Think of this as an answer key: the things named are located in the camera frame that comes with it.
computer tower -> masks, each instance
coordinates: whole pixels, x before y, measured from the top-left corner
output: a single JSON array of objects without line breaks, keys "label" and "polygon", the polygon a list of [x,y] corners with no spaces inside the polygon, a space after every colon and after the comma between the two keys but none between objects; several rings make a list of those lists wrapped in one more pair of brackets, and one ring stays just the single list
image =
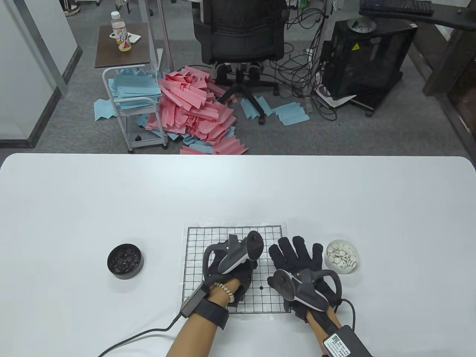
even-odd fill
[{"label": "computer tower", "polygon": [[407,20],[372,20],[377,29],[370,33],[354,32],[348,20],[337,21],[331,41],[324,42],[321,78],[332,97],[388,91],[400,80],[417,26]]}]

label sticker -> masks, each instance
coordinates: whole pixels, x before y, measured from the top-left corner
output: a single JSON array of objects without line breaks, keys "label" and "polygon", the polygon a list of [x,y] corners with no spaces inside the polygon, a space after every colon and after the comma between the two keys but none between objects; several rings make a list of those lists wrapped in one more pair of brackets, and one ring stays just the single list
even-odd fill
[{"label": "label sticker", "polygon": [[324,341],[324,347],[327,348],[332,357],[347,357],[350,355],[350,351],[337,334],[331,335]]}]

bottle label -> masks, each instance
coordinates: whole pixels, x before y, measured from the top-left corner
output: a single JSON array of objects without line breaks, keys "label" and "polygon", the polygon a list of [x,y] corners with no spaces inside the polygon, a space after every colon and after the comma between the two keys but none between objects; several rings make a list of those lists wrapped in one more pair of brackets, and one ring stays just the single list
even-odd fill
[{"label": "bottle label", "polygon": [[119,29],[114,30],[114,37],[116,38],[116,42],[119,46],[119,50],[125,52],[130,50],[130,41],[129,35],[127,33],[126,27],[121,27]]}]

plastic bottle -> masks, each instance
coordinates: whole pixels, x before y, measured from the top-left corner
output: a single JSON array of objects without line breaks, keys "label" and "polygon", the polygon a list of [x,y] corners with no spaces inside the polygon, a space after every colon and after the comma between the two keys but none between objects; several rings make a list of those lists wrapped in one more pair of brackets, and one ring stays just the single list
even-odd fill
[{"label": "plastic bottle", "polygon": [[121,18],[119,11],[111,12],[111,25],[114,31],[114,37],[119,46],[119,50],[122,52],[129,51],[132,47],[129,41],[129,34],[126,29],[126,23]]}]

hand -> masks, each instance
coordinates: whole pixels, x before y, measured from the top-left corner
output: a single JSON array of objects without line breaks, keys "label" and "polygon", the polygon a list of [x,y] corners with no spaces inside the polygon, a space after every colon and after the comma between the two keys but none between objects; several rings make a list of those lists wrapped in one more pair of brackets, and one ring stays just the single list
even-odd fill
[{"label": "hand", "polygon": [[[323,247],[319,243],[315,243],[312,246],[312,259],[307,252],[304,239],[302,237],[293,237],[293,247],[287,237],[280,238],[278,240],[279,247],[273,244],[269,247],[269,256],[273,260],[276,269],[283,269],[291,274],[296,274],[304,269],[310,269],[312,271],[322,270],[322,251]],[[268,278],[268,285],[273,288],[273,278]],[[336,296],[335,292],[329,287],[324,279],[318,279],[314,282],[314,287],[328,300],[332,307],[340,305],[341,301]],[[297,302],[286,302],[289,307],[294,310],[296,316],[300,319],[306,320],[306,314],[309,310],[305,305]]]},{"label": "hand", "polygon": [[[210,275],[218,274],[218,265],[223,260],[223,258],[227,255],[224,250],[214,250],[213,252],[215,253],[215,257],[210,267],[208,268],[208,273]],[[257,266],[258,266],[257,262],[246,260],[244,263],[238,265],[236,268],[234,268],[231,272],[227,274],[231,278],[239,281],[239,284],[240,284],[239,287],[235,289],[236,291],[234,291],[233,289],[230,289],[230,287],[227,284],[225,284],[233,292],[233,295],[235,296],[235,302],[231,303],[230,306],[236,306],[238,302],[242,301],[245,298],[245,292],[248,290],[249,285],[251,284],[251,277],[253,274],[253,270],[256,269]]]}]

